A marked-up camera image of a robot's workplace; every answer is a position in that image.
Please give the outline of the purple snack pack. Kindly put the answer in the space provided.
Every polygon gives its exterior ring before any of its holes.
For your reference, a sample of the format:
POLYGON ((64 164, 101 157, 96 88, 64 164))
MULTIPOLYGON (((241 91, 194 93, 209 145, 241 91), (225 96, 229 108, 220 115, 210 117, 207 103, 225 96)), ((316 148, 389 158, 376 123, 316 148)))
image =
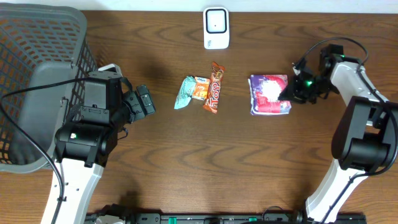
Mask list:
POLYGON ((272 116, 289 114, 290 101, 279 100, 287 87, 287 75, 251 75, 248 78, 252 115, 272 116))

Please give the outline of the teal snack packet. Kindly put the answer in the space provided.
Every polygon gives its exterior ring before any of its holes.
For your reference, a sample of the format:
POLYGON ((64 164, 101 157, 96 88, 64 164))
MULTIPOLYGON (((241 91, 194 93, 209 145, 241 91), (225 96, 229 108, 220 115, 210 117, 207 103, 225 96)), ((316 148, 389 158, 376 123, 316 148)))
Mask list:
POLYGON ((189 104, 190 100, 192 99, 192 94, 194 92, 195 85, 196 81, 191 76, 187 76, 183 80, 175 100, 175 105, 174 105, 175 110, 184 108, 189 104))

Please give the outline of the small orange snack packet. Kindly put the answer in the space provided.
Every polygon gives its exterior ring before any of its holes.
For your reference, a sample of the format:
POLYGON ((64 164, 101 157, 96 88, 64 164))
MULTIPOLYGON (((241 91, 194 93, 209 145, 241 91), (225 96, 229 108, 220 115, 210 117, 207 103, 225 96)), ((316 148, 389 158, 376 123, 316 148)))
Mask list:
POLYGON ((204 101, 208 94, 209 84, 209 78, 195 77, 195 87, 192 93, 192 98, 204 101))

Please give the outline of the orange Top chocolate bar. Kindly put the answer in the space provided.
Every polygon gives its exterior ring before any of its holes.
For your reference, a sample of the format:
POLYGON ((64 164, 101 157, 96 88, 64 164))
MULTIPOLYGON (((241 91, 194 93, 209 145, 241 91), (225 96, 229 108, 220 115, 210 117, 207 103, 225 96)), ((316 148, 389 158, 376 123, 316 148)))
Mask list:
POLYGON ((217 114, 218 112, 221 82, 224 77, 224 71, 224 66, 218 65, 216 62, 212 62, 210 84, 203 108, 214 114, 217 114))

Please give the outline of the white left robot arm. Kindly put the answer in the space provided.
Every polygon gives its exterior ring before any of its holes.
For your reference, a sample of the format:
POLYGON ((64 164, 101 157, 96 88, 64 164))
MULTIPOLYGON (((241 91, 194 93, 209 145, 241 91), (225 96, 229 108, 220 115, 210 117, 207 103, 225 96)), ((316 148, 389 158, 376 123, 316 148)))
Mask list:
POLYGON ((90 72, 82 103, 55 132, 52 187, 42 223, 83 223, 109 154, 125 126, 155 113, 148 88, 133 88, 118 72, 90 72))

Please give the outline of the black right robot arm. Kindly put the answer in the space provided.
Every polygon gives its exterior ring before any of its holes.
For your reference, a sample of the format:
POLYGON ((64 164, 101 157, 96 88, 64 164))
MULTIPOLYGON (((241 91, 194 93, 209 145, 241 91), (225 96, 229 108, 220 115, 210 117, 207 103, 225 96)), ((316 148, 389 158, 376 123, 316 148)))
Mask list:
POLYGON ((294 77, 280 100, 315 104, 339 94, 346 109, 332 137, 333 160, 294 223, 335 223, 355 188, 368 177, 387 172, 397 159, 397 103, 389 101, 366 75, 365 59, 345 55, 343 46, 321 49, 319 74, 306 55, 293 64, 294 77))

